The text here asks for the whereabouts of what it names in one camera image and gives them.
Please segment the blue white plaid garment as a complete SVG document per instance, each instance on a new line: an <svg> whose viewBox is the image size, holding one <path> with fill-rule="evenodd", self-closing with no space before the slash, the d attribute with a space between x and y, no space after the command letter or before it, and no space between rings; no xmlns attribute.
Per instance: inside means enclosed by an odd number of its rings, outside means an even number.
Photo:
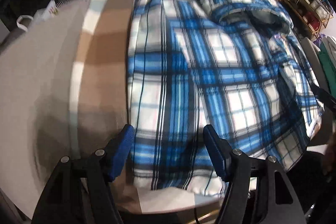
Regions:
<svg viewBox="0 0 336 224"><path fill-rule="evenodd" d="M138 188L222 196L202 137L208 124L284 170L321 124L317 80L276 0L134 0L127 61Z"/></svg>

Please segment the checkered bed sheet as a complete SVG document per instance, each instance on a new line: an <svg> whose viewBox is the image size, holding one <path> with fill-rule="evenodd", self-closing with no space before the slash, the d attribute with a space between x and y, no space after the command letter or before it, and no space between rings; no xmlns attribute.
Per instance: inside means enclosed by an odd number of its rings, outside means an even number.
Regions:
<svg viewBox="0 0 336 224"><path fill-rule="evenodd" d="M133 0L81 0L1 52L1 212L33 217L62 156L89 156L126 124Z"/></svg>

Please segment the grey storage box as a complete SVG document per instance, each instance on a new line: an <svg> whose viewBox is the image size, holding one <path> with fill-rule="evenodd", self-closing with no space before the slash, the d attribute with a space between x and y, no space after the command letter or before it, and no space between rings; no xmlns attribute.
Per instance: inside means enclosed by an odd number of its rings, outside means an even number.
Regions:
<svg viewBox="0 0 336 224"><path fill-rule="evenodd" d="M329 92L329 84L318 58L318 53L320 52L320 50L316 45L313 44L313 42L309 38L303 38L302 40L300 40L300 44L316 76L319 86Z"/></svg>

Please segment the green folded garment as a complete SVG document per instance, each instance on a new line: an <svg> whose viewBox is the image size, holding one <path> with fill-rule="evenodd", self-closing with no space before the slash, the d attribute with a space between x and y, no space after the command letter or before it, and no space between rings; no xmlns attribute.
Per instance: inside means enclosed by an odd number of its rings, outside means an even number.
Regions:
<svg viewBox="0 0 336 224"><path fill-rule="evenodd" d="M323 37L319 49L318 58L329 85L330 94L335 98L335 37Z"/></svg>

